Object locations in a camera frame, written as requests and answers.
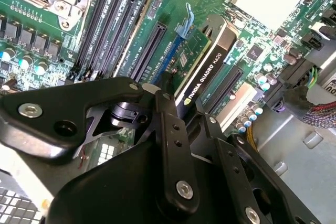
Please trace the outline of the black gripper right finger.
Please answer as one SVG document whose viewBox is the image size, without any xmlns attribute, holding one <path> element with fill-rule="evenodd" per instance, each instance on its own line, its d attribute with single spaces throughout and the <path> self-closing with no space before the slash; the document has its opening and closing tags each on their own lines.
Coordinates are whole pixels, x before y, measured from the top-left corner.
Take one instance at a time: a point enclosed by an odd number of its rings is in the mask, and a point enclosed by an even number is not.
<svg viewBox="0 0 336 224">
<path fill-rule="evenodd" d="M 194 154 L 212 162 L 216 172 L 211 188 L 223 187 L 228 194 L 227 198 L 218 192 L 215 196 L 232 210 L 231 223 L 319 223 L 247 140 L 239 134 L 225 137 L 200 99 L 195 114 L 199 133 Z"/>
</svg>

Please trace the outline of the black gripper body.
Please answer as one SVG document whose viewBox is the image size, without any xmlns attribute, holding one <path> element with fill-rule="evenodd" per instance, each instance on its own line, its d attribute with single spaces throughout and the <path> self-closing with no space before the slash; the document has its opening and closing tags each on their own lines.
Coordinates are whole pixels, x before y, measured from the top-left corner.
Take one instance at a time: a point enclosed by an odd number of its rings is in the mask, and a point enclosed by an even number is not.
<svg viewBox="0 0 336 224">
<path fill-rule="evenodd" d="M 236 223 L 225 171 L 237 153 L 212 142 L 212 163 L 187 139 L 155 137 L 67 183 L 47 223 Z"/>
</svg>

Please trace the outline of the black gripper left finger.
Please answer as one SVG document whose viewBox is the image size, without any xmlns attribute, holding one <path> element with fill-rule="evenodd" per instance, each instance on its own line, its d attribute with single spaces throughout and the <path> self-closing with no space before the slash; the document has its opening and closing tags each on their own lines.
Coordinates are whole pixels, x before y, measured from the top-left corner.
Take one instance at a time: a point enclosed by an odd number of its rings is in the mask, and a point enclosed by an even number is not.
<svg viewBox="0 0 336 224">
<path fill-rule="evenodd" d="M 188 141 L 174 97 L 161 87 L 128 77 L 1 98 L 1 143 L 50 163 L 71 162 L 87 143 L 121 127 L 135 130 L 134 147 L 155 137 Z"/>
</svg>

